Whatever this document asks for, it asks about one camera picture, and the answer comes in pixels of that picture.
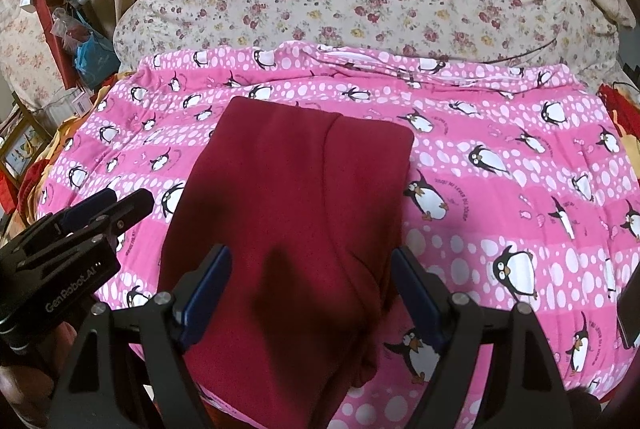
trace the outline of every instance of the penguin print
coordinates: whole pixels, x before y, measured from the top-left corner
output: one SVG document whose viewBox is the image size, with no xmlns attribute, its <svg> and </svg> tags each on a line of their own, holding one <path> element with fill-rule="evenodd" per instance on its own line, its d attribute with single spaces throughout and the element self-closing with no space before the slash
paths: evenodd
<svg viewBox="0 0 640 429">
<path fill-rule="evenodd" d="M 528 250 L 512 250 L 515 250 L 514 245 L 506 247 L 494 261 L 495 279 L 507 288 L 516 301 L 516 295 L 537 299 L 533 254 Z"/>
<path fill-rule="evenodd" d="M 613 262 L 610 258 L 604 261 L 604 282 L 607 286 L 607 297 L 616 292 L 616 273 L 613 271 Z"/>
<path fill-rule="evenodd" d="M 273 50 L 269 50 L 267 52 L 264 50 L 254 50 L 254 61 L 263 70 L 276 66 Z"/>
<path fill-rule="evenodd" d="M 420 58 L 420 70 L 423 72 L 429 72 L 431 75 L 435 75 L 442 70 L 447 64 L 444 61 L 438 61 L 436 59 Z"/>
<path fill-rule="evenodd" d="M 467 117 L 478 114 L 478 109 L 473 104 L 469 104 L 468 102 L 449 102 L 449 107 L 452 110 L 456 110 L 457 112 L 465 114 Z"/>
<path fill-rule="evenodd" d="M 172 92 L 180 91 L 180 79 L 178 79 L 178 72 L 174 72 L 174 76 L 169 81 L 169 87 Z"/>
<path fill-rule="evenodd" d="M 469 162 L 479 169 L 484 169 L 494 174 L 498 174 L 498 172 L 509 174 L 502 158 L 482 144 L 475 146 L 469 153 L 468 158 Z"/>
<path fill-rule="evenodd" d="M 201 94 L 191 94 L 189 97 L 187 97 L 186 99 L 184 99 L 182 101 L 182 107 L 183 109 L 187 109 L 190 108 L 191 106 L 195 106 L 196 104 L 198 104 L 198 102 L 200 102 L 200 99 L 202 99 L 202 95 Z"/>
<path fill-rule="evenodd" d="M 228 81 L 225 83 L 225 86 L 227 88 L 239 88 L 240 86 L 242 86 L 238 81 L 236 81 L 234 79 L 234 74 L 233 72 L 229 72 L 229 79 Z"/>
<path fill-rule="evenodd" d="M 563 122 L 566 122 L 564 116 L 564 108 L 560 102 L 545 102 L 540 112 L 540 117 L 548 124 L 560 126 Z"/>
<path fill-rule="evenodd" d="M 69 183 L 71 184 L 71 187 L 75 187 L 76 189 L 79 189 L 87 177 L 87 172 L 84 169 L 82 169 L 81 166 L 77 165 L 75 167 L 72 167 L 69 170 L 68 176 L 69 176 Z"/>
<path fill-rule="evenodd" d="M 164 193 L 164 195 L 162 195 L 162 215 L 165 218 L 169 218 L 170 215 L 175 213 L 175 208 L 178 206 L 183 190 L 184 183 L 175 184 L 171 189 Z"/>
<path fill-rule="evenodd" d="M 211 106 L 209 106 L 206 110 L 197 114 L 195 116 L 195 119 L 199 121 L 207 120 L 212 114 L 213 112 L 211 111 Z"/>
<path fill-rule="evenodd" d="M 587 173 L 582 176 L 576 178 L 575 176 L 571 178 L 571 185 L 574 186 L 574 189 L 580 193 L 582 198 L 593 202 L 593 194 L 591 193 L 591 183 L 589 181 L 589 175 Z"/>
<path fill-rule="evenodd" d="M 367 90 L 359 90 L 356 86 L 349 88 L 347 91 L 342 92 L 344 97 L 348 97 L 353 102 L 368 101 L 371 98 L 371 94 Z"/>
<path fill-rule="evenodd" d="M 430 380 L 439 357 L 431 346 L 422 342 L 415 328 L 404 334 L 400 344 L 384 343 L 384 345 L 389 351 L 402 356 L 411 373 L 412 383 L 424 384 Z"/>
<path fill-rule="evenodd" d="M 134 308 L 136 306 L 142 306 L 150 297 L 147 297 L 143 292 L 140 292 L 140 285 L 135 285 L 129 292 L 127 292 L 127 307 Z"/>
<path fill-rule="evenodd" d="M 542 142 L 540 142 L 540 139 L 538 137 L 529 135 L 529 133 L 527 133 L 522 128 L 520 130 L 522 131 L 522 133 L 518 138 L 515 138 L 514 140 L 523 142 L 527 145 L 528 148 L 532 149 L 536 153 L 543 153 L 546 151 L 545 147 L 542 145 Z"/>
<path fill-rule="evenodd" d="M 251 91 L 249 91 L 249 95 L 247 95 L 247 97 L 249 97 L 250 99 L 257 99 L 259 101 L 268 101 L 269 97 L 271 97 L 271 91 L 273 91 L 273 88 L 271 86 L 263 86 L 258 84 L 257 86 L 251 88 Z"/>
<path fill-rule="evenodd" d="M 571 220 L 569 219 L 569 216 L 567 216 L 566 211 L 564 210 L 564 207 L 560 205 L 560 202 L 556 199 L 555 196 L 551 196 L 551 198 L 556 204 L 556 210 L 552 213 L 548 213 L 549 216 L 555 219 L 559 219 L 560 223 L 562 223 L 562 226 L 564 227 L 564 230 L 566 231 L 567 234 L 569 234 L 569 238 L 575 239 L 574 228 L 571 225 Z"/>
<path fill-rule="evenodd" d="M 142 99 L 145 98 L 146 89 L 141 88 L 140 86 L 134 86 L 131 88 L 131 99 L 134 102 L 142 102 Z"/>
<path fill-rule="evenodd" d="M 625 216 L 625 223 L 620 225 L 623 229 L 631 232 L 636 241 L 640 242 L 640 213 L 633 208 L 629 200 L 625 200 L 629 205 L 629 211 Z"/>
<path fill-rule="evenodd" d="M 196 64 L 198 68 L 209 66 L 209 60 L 207 59 L 207 51 L 200 50 L 199 52 L 195 52 L 193 54 L 193 62 Z"/>
<path fill-rule="evenodd" d="M 544 85 L 549 79 L 551 79 L 549 72 L 538 72 L 538 88 Z"/>
<path fill-rule="evenodd" d="M 112 172 L 115 168 L 116 165 L 118 165 L 118 157 L 114 157 L 112 158 L 110 161 L 107 162 L 107 173 Z"/>
<path fill-rule="evenodd" d="M 571 356 L 569 365 L 573 373 L 580 373 L 584 369 L 584 361 L 587 359 L 587 352 L 589 351 L 589 332 L 587 331 L 587 318 L 582 314 L 582 330 L 575 332 L 574 345 L 566 351 L 567 355 Z"/>
<path fill-rule="evenodd" d="M 602 132 L 600 133 L 600 141 L 596 142 L 599 146 L 604 146 L 610 153 L 620 152 L 620 146 L 618 145 L 618 139 L 613 133 L 609 133 L 604 126 L 600 126 Z"/>
<path fill-rule="evenodd" d="M 155 125 L 156 125 L 156 114 L 154 114 L 153 119 L 145 120 L 142 123 L 142 129 L 145 130 L 146 132 L 150 132 Z"/>
<path fill-rule="evenodd" d="M 104 126 L 98 131 L 100 140 L 106 142 L 107 144 L 110 144 L 118 133 L 118 130 L 113 126 Z"/>
<path fill-rule="evenodd" d="M 412 199 L 415 206 L 420 209 L 422 219 L 443 219 L 449 210 L 449 206 L 440 193 L 427 183 L 420 171 L 420 180 L 409 182 L 407 189 L 402 193 Z"/>
<path fill-rule="evenodd" d="M 414 130 L 420 133 L 430 133 L 433 129 L 433 124 L 428 119 L 425 119 L 415 108 L 412 114 L 399 116 L 398 119 L 408 121 L 414 127 Z"/>
</svg>

